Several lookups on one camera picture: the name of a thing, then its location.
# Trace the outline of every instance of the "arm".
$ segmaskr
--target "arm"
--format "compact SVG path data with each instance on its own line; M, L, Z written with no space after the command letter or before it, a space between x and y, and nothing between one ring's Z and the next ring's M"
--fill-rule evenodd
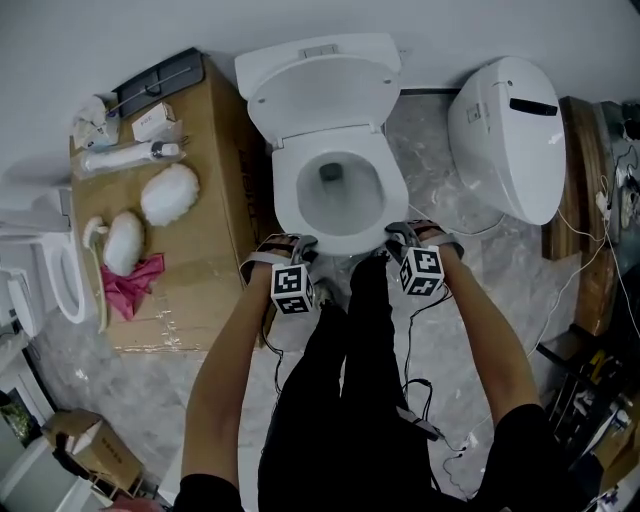
M270 300L271 265L251 282L196 377L187 406L182 476L217 476L238 488L238 429L251 354Z
M467 329L473 361L493 424L512 409L540 404L529 361L516 333L450 246L440 247L445 280Z

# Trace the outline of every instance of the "pink cloth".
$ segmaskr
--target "pink cloth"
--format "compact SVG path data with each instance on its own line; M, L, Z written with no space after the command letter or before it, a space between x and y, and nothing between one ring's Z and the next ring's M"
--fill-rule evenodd
M116 308L125 320L131 320L136 304L150 294L149 283L164 272L164 255L154 254L136 265L130 276L121 277L112 273L105 265L100 267L107 302Z

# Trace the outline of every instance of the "fiducial marker cube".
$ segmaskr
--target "fiducial marker cube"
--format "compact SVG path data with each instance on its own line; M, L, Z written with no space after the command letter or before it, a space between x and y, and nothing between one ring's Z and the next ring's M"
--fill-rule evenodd
M271 300L283 315L308 313L313 307L313 285L307 267L274 265L271 273Z
M400 266L400 284L407 295L431 296L444 281L440 250L435 245L409 247Z

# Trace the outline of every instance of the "black pants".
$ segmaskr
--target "black pants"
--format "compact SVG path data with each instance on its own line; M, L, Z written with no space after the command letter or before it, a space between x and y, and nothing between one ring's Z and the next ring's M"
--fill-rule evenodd
M350 499L360 508L364 496L430 487L428 441L396 411L407 404L393 350L386 262L378 256L358 265L349 313L322 310L283 387L260 461L263 512L344 509Z

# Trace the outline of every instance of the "gray tile floor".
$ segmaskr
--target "gray tile floor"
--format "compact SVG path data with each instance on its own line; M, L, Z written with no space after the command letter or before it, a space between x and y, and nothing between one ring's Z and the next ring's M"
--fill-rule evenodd
M494 225L501 215L480 204L458 178L446 130L451 100L448 95L401 97L388 120L387 137L413 206L443 226L475 232ZM530 351L559 290L577 270L578 260L543 260L540 229L510 217L483 235L460 236L460 240L466 249L466 263ZM396 354L402 367L409 316L424 301L402 294L395 278L398 269L393 265L388 275L397 330ZM344 287L349 266L349 261L325 259L318 272L337 277ZM574 279L563 293L544 339L563 332L571 323L577 285ZM286 350L281 382L300 359L316 320L317 315L310 314L288 321L277 319L274 324L270 339ZM61 406L84 407L103 414L144 462L149 478L157 482L181 444L184 408L204 354L118 355L95 332L94 325L74 326L60 314L52 315L44 333L33 343L40 371ZM471 443L463 458L446 462L457 485L443 471L443 461L453 453L442 442L432 446L432 468L444 491L471 495L482 479L493 429L455 303L449 301L422 313L412 336L410 375L424 376L434 385L430 421L454 447L467 439ZM263 445L275 400L275 362L275 356L266 349L254 353L240 444L256 455ZM537 354L531 357L531 363L544 392L549 386L550 367ZM412 390L410 404L421 410L425 398L422 390Z

